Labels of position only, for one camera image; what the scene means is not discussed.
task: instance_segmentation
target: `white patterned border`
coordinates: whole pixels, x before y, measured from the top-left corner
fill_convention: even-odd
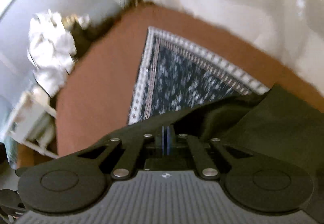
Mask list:
[[[133,102],[129,115],[129,123],[133,124],[138,122],[139,114],[141,111],[143,95],[145,90],[145,85],[148,81],[148,71],[147,68],[150,63],[151,55],[152,55],[152,45],[154,36],[159,37],[165,41],[168,41],[176,46],[183,47],[188,51],[195,53],[197,56],[205,59],[211,64],[217,66],[221,70],[225,71],[229,75],[233,76],[236,80],[241,82],[251,91],[262,95],[266,93],[269,88],[259,82],[257,79],[253,78],[251,75],[240,69],[238,66],[230,63],[226,59],[220,57],[216,53],[209,51],[208,49],[195,44],[185,38],[182,38],[178,35],[172,34],[168,31],[164,31],[152,26],[148,27],[148,35],[147,41],[144,49],[144,55],[142,59],[142,63],[139,70],[138,80],[136,82],[134,88]]]

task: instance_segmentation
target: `gray wall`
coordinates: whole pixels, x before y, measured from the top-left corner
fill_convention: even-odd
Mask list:
[[[113,0],[15,0],[0,18],[0,95],[12,104],[29,83],[28,31],[34,13],[51,9],[63,16],[88,13],[98,22],[120,8]]]

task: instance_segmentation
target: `metal screw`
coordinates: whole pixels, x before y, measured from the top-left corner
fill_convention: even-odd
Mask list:
[[[204,176],[216,176],[218,174],[218,171],[214,168],[205,168],[203,171],[202,171],[202,174]]]
[[[114,171],[114,176],[116,176],[116,177],[125,177],[125,176],[128,176],[128,174],[129,174],[129,171],[124,168],[119,168]]]

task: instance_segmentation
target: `gray ridged plate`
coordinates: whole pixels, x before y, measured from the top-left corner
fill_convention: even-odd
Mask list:
[[[139,171],[131,180],[115,182],[99,203],[82,213],[53,217],[29,211],[16,223],[316,224],[303,211],[273,217],[246,211],[217,182],[201,180],[193,171]]]

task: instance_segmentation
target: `black and white patterned fabric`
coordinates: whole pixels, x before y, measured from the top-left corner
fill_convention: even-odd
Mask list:
[[[128,123],[230,95],[264,94],[268,90],[208,49],[150,26]]]

